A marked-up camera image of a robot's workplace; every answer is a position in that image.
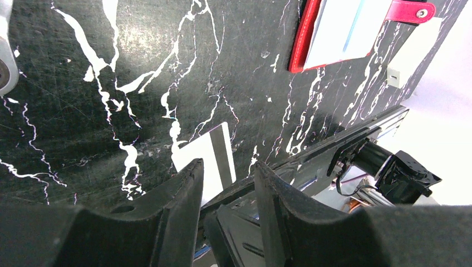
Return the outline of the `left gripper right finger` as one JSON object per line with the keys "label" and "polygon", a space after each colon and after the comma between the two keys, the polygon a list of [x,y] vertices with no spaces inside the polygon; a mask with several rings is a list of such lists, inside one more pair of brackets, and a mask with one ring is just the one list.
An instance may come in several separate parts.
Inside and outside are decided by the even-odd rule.
{"label": "left gripper right finger", "polygon": [[254,170],[266,266],[470,266],[470,206],[377,206],[347,214]]}

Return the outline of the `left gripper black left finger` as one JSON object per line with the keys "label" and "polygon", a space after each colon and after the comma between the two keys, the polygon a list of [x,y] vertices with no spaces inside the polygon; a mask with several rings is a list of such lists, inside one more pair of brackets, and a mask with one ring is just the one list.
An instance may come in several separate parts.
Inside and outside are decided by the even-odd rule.
{"label": "left gripper black left finger", "polygon": [[1,206],[2,266],[191,266],[204,162],[110,212]]}

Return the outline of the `red card holder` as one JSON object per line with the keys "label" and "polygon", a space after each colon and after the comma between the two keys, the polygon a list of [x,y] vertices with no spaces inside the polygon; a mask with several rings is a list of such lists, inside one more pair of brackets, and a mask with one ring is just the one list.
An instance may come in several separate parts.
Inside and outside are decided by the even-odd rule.
{"label": "red card holder", "polygon": [[307,1],[288,70],[301,73],[367,56],[385,21],[418,26],[436,6],[428,1]]}

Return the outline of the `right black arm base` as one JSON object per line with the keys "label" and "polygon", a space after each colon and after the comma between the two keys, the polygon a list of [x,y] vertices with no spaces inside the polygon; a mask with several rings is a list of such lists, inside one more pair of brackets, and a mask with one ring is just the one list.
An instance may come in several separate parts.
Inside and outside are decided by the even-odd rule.
{"label": "right black arm base", "polygon": [[414,204],[422,195],[429,197],[430,187],[442,181],[408,153],[400,150],[393,154],[370,139],[361,138],[338,148],[329,165],[327,175],[336,174],[339,194],[341,176],[352,165],[376,181],[361,189],[374,189],[392,204]]}

